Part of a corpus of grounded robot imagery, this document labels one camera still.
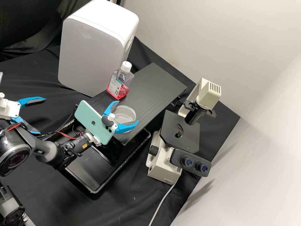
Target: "black fabric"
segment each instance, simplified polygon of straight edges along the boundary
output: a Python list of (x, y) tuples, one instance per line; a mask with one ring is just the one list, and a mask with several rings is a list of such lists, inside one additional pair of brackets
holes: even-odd
[(63, 20), (89, 1), (1, 1), (0, 62), (59, 45)]
[[(4, 78), (0, 91), (11, 100), (27, 96), (44, 96), (42, 105), (21, 109), (21, 116), (37, 129), (47, 132), (60, 126), (81, 99), (89, 99), (62, 86), (57, 80), (59, 49), (50, 49), (0, 63)], [(139, 70), (155, 62), (188, 86), (181, 101), (194, 83), (157, 56), (135, 38), (129, 61)], [(169, 105), (168, 109), (176, 111)], [(215, 107), (218, 117), (203, 125), (199, 155), (212, 160), (231, 132), (239, 116), (222, 103)], [(164, 112), (147, 129), (160, 127)], [(104, 187), (96, 199), (90, 199), (62, 174), (30, 156), (3, 180), (9, 184), (26, 212), (37, 226), (148, 225), (169, 185), (147, 176), (145, 161), (150, 141), (136, 153)], [(174, 189), (166, 198), (153, 225), (169, 225), (200, 178), (183, 171)]]

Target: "white box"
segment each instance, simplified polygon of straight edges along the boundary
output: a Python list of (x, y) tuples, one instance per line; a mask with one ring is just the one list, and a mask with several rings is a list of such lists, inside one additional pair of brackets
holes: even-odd
[(139, 19), (107, 0), (93, 0), (64, 20), (59, 81), (95, 96), (129, 55)]

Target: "label sticker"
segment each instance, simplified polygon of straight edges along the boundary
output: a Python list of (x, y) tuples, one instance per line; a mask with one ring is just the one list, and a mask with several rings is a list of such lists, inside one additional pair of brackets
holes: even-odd
[(110, 93), (115, 94), (117, 96), (121, 88), (121, 85), (122, 82), (119, 79), (117, 79), (115, 76), (112, 76), (108, 90)]

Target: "smartphone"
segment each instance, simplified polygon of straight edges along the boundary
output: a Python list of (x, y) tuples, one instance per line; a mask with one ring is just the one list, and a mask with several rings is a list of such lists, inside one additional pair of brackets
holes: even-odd
[(85, 100), (79, 103), (74, 117), (103, 145), (106, 145), (117, 129), (117, 124), (107, 127), (101, 121), (102, 116)]

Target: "microscope stage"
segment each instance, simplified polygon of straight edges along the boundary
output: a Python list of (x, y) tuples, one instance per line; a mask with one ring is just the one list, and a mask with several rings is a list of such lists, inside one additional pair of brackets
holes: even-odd
[(200, 124), (188, 125), (184, 119), (166, 110), (160, 137), (168, 146), (196, 153), (200, 143)]

